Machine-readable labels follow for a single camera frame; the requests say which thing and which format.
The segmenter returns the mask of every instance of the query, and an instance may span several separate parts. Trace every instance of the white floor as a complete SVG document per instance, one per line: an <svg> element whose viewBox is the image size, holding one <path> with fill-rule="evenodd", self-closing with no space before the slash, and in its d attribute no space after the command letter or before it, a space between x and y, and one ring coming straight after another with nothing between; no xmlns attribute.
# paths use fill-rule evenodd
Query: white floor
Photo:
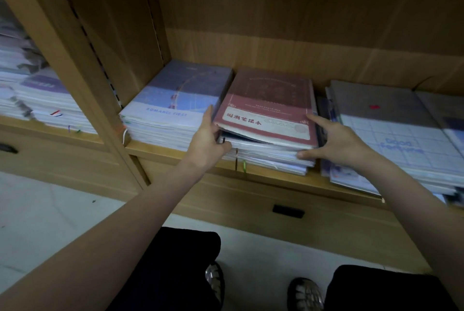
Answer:
<svg viewBox="0 0 464 311"><path fill-rule="evenodd" d="M0 293L122 205L0 172ZM176 214L165 225L220 235L226 310L286 310L287 286L294 277L314 280L325 294L340 265L385 268Z"/></svg>

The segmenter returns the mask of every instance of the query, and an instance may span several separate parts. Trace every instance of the drawer handle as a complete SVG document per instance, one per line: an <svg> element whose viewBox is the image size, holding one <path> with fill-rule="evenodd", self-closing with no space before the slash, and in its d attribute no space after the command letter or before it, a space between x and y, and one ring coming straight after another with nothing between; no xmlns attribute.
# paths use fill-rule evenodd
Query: drawer handle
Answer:
<svg viewBox="0 0 464 311"><path fill-rule="evenodd" d="M285 214L286 216L295 217L295 218L303 218L305 215L303 210L295 209L293 207L282 206L282 205L274 205L272 212Z"/></svg>
<svg viewBox="0 0 464 311"><path fill-rule="evenodd" d="M0 151L11 152L11 153L18 153L19 151L16 150L14 147L0 143Z"/></svg>

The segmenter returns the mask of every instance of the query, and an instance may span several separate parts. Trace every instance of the foot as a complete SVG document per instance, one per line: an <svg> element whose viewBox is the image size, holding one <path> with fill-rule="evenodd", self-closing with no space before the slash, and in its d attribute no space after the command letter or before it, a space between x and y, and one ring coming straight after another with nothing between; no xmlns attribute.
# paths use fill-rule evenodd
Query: foot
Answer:
<svg viewBox="0 0 464 311"><path fill-rule="evenodd" d="M216 261L208 266L205 272L205 277L209 285L211 285L211 289L221 303L222 307L224 304L225 291L224 274L222 273L222 269Z"/></svg>
<svg viewBox="0 0 464 311"><path fill-rule="evenodd" d="M321 291L311 279L295 278L287 290L289 311L320 311L324 309Z"/></svg>

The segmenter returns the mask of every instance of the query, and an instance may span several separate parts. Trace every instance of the left hand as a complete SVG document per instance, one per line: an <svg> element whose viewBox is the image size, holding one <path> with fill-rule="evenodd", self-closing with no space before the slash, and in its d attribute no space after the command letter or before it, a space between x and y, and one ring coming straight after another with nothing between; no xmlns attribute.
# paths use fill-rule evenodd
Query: left hand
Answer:
<svg viewBox="0 0 464 311"><path fill-rule="evenodd" d="M189 149L185 154L183 161L193 166L195 170L200 172L200 175L216 165L216 163L232 149L232 144L229 141L223 144L216 143L217 132L219 127L211 123L212 105L208 107L200 128L198 128Z"/></svg>

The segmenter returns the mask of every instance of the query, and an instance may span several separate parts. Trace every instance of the drawer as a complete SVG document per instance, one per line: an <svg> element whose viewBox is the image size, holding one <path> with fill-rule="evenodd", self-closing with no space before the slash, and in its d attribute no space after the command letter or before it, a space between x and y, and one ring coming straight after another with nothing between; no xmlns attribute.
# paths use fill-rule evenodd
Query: drawer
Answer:
<svg viewBox="0 0 464 311"><path fill-rule="evenodd" d="M0 170L120 200L136 194L130 177L113 155L71 144L0 131Z"/></svg>
<svg viewBox="0 0 464 311"><path fill-rule="evenodd" d="M172 168L140 162L152 182ZM305 213L302 218L274 213L274 205ZM394 215L384 209L206 174L174 213L406 271L430 271Z"/></svg>

